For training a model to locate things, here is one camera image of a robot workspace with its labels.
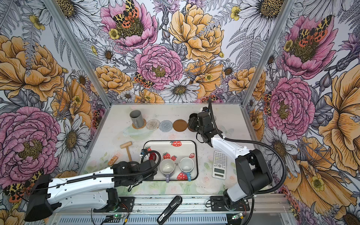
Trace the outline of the multicolour zigzag woven coaster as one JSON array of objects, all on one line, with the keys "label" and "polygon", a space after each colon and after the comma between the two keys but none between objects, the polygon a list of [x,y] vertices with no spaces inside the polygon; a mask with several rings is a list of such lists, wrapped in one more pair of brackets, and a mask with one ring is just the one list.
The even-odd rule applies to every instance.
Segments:
[{"label": "multicolour zigzag woven coaster", "polygon": [[159,126],[160,126],[160,121],[157,119],[148,120],[146,123],[146,128],[150,131],[154,131],[154,130],[158,129]]}]

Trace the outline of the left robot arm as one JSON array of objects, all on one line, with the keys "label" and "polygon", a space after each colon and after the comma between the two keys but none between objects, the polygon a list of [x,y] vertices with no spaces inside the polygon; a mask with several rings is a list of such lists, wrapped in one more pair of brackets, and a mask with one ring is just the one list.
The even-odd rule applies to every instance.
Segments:
[{"label": "left robot arm", "polygon": [[70,178],[52,178],[45,174],[32,187],[24,217],[26,222],[45,219],[55,212],[94,208],[109,212],[119,206],[116,187],[132,189],[145,180],[153,180],[162,156],[154,160],[120,162],[106,169]]}]

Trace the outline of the black mug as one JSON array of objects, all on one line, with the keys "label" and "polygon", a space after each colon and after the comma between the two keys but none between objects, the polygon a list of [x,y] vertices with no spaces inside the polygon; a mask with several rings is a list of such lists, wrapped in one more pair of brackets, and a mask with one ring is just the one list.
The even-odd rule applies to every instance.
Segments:
[{"label": "black mug", "polygon": [[189,120],[187,123],[187,128],[191,131],[191,132],[197,132],[197,128],[198,128],[198,117],[196,113],[192,113],[189,116]]}]

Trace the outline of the woven rattan coaster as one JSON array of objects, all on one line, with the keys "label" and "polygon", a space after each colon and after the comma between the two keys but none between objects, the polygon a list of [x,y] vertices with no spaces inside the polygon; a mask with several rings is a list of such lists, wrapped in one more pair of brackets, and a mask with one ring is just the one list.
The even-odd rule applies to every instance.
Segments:
[{"label": "woven rattan coaster", "polygon": [[147,124],[146,119],[143,119],[143,121],[142,121],[142,126],[140,126],[139,124],[134,124],[134,123],[132,123],[132,127],[133,127],[134,129],[143,129],[143,128],[146,127],[146,124]]}]

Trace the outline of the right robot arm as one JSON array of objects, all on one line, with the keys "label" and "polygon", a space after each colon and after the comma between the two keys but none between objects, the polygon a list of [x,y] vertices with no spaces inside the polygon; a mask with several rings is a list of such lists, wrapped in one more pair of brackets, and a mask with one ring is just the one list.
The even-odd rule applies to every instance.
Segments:
[{"label": "right robot arm", "polygon": [[261,151],[250,150],[223,136],[216,128],[211,112],[191,114],[187,126],[190,131],[201,136],[202,142],[234,160],[236,183],[223,194],[224,206],[227,209],[233,209],[237,203],[272,183],[270,170]]}]

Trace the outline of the white mug purple handle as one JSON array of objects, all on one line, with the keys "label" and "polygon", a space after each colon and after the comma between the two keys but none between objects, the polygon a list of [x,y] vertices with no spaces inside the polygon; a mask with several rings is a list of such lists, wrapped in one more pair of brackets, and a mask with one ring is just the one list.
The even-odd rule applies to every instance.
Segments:
[{"label": "white mug purple handle", "polygon": [[170,177],[175,171],[175,162],[171,159],[163,159],[159,165],[161,173],[166,178],[166,183],[170,182]]}]

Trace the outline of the white mug blue handle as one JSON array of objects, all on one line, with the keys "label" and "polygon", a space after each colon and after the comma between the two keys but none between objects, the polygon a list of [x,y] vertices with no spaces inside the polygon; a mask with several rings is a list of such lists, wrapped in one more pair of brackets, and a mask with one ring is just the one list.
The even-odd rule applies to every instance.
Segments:
[{"label": "white mug blue handle", "polygon": [[194,167],[195,167],[195,163],[189,157],[185,157],[180,161],[180,169],[182,173],[186,175],[187,180],[189,182],[192,181],[191,172],[193,171]]}]

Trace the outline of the plain brown wooden coaster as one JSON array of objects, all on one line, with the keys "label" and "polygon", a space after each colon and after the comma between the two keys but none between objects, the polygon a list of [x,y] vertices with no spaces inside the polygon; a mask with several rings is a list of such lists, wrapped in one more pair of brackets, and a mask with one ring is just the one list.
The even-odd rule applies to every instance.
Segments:
[{"label": "plain brown wooden coaster", "polygon": [[183,132],[188,128],[188,123],[185,120],[176,120],[173,123],[173,129],[177,132]]}]

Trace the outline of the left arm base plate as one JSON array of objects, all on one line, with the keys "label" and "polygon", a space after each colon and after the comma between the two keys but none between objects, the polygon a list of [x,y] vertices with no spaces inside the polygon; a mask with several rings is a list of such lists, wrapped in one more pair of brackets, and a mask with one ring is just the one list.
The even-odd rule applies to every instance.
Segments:
[{"label": "left arm base plate", "polygon": [[117,197],[114,200],[106,200],[106,205],[100,209],[93,209],[95,213],[105,212],[132,212],[134,206],[134,197]]}]

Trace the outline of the grey mug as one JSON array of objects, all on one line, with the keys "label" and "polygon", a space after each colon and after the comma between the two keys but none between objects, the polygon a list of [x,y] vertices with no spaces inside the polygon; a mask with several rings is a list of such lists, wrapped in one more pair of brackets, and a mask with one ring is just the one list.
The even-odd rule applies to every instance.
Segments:
[{"label": "grey mug", "polygon": [[142,122],[143,122],[143,116],[140,110],[133,110],[130,114],[129,114],[132,123],[134,124],[139,124],[140,126],[142,126]]}]

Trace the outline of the grey woven coaster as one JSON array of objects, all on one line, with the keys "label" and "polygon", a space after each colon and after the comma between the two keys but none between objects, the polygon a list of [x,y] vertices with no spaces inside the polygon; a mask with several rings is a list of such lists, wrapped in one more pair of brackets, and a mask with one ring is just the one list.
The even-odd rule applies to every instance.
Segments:
[{"label": "grey woven coaster", "polygon": [[170,132],[173,129],[173,123],[170,120],[164,120],[160,122],[159,129],[164,133]]}]

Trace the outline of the red inside white mug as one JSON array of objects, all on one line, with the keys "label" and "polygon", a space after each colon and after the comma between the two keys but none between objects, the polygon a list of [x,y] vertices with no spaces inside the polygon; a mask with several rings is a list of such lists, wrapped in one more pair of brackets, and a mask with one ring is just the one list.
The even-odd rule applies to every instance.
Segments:
[{"label": "red inside white mug", "polygon": [[150,153],[149,154],[149,160],[156,161],[157,160],[157,155],[155,153]]}]

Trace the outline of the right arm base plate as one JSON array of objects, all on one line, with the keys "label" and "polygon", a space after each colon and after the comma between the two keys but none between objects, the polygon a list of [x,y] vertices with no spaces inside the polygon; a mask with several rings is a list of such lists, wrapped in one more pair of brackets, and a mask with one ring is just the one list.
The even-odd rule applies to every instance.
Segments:
[{"label": "right arm base plate", "polygon": [[226,203],[223,196],[211,196],[210,207],[213,212],[245,212],[250,211],[248,201],[241,199],[235,203]]}]

